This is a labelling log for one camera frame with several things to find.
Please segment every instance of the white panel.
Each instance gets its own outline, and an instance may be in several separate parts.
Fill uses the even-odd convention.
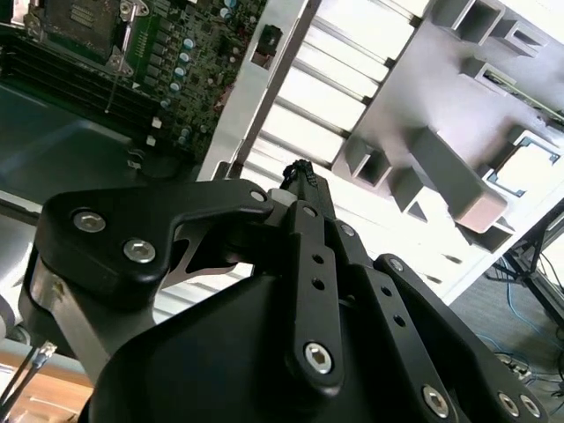
[[[392,6],[397,4],[397,6],[421,18],[430,0],[384,0],[384,2],[392,4]]]
[[[304,152],[311,158],[331,163],[345,140],[339,135],[274,105],[263,131]]]
[[[359,101],[295,68],[288,72],[278,96],[343,130],[352,130],[366,109]]]
[[[373,97],[378,90],[376,82],[317,48],[303,45],[297,58],[362,97]]]
[[[501,0],[534,26],[564,43],[564,2],[562,0]]]
[[[388,75],[389,69],[383,64],[313,26],[309,28],[305,43],[319,48],[376,82],[382,82]]]
[[[414,31],[407,19],[368,0],[324,0],[317,16],[384,59],[396,59]]]
[[[252,169],[244,168],[241,177],[264,189],[277,188],[284,168],[299,158],[259,138],[247,161]],[[338,218],[359,232],[368,254],[373,258],[384,253],[402,257],[420,275],[443,281],[438,285],[423,278],[437,294],[446,293],[456,276],[480,253],[468,245],[451,220],[436,219],[425,224],[400,213],[390,200],[374,196],[323,167],[314,165],[314,170],[328,180]],[[446,255],[464,263],[453,263]]]

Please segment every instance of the motherboard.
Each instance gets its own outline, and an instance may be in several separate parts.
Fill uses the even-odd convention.
[[[0,77],[37,85],[62,107],[76,102],[112,129],[127,121],[127,135],[137,121],[139,143],[202,161],[266,2],[32,2]]]

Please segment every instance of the silver bolt head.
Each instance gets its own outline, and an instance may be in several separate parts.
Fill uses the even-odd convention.
[[[449,404],[444,399],[441,392],[432,386],[425,385],[423,387],[423,398],[427,406],[441,419],[446,419],[449,416]]]
[[[74,226],[84,232],[95,234],[103,231],[106,227],[106,220],[98,213],[93,211],[81,211],[73,218]]]
[[[327,375],[332,367],[333,361],[329,352],[322,346],[315,342],[309,343],[305,348],[305,356],[309,365],[322,375]]]
[[[354,236],[354,229],[352,229],[350,226],[348,226],[346,223],[341,225],[341,229],[343,229],[343,232],[349,236]]]
[[[154,260],[157,252],[155,247],[147,241],[130,240],[123,246],[123,254],[135,263],[150,263]]]
[[[261,203],[266,201],[266,197],[262,192],[250,191],[250,196],[253,197],[256,201],[259,201]]]
[[[519,409],[510,397],[505,395],[503,392],[500,392],[498,397],[501,401],[501,405],[503,405],[503,408],[505,408],[509,414],[513,417],[519,417]]]
[[[120,12],[124,15],[131,13],[131,3],[130,2],[122,2],[120,4]]]
[[[303,211],[304,211],[307,215],[311,216],[312,218],[314,218],[315,216],[317,216],[317,213],[316,213],[315,210],[312,209],[311,207],[305,206],[305,207],[303,208]]]
[[[523,402],[524,406],[527,408],[527,410],[529,410],[529,412],[534,417],[536,417],[537,419],[540,419],[540,409],[534,403],[534,401],[532,399],[530,399],[529,397],[527,397],[526,395],[521,395],[520,398],[521,398],[521,401]]]
[[[395,258],[390,259],[391,266],[397,271],[404,271],[404,266]]]

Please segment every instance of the green circuit board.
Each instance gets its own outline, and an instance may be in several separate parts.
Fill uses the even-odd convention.
[[[185,3],[150,2],[126,61],[129,82],[162,103],[161,136],[202,160],[266,0]]]
[[[30,5],[28,31],[41,27],[45,36],[35,40],[53,54],[155,100],[161,126],[147,135],[202,161],[267,0],[142,0],[147,13],[128,24],[122,7],[133,1],[44,0]],[[108,63],[126,27],[123,60],[132,72],[116,77]]]

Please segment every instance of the gray floor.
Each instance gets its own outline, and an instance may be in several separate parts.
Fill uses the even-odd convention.
[[[539,335],[529,324],[519,320],[512,313],[507,302],[505,283],[480,278],[454,302],[452,309],[481,337],[491,338],[506,352],[526,357],[533,373],[549,374],[540,377],[558,381],[560,377],[557,376],[556,367],[559,354],[557,345],[564,347],[564,343],[559,342],[555,336],[557,326],[546,316],[543,307],[528,289],[513,285],[511,291],[517,313],[535,324],[544,336]],[[490,341],[484,342],[497,351],[497,347]],[[530,389],[549,412],[564,401],[564,398],[551,397],[554,391],[560,389],[558,383],[536,381]],[[551,421],[564,422],[564,407],[553,415]]]

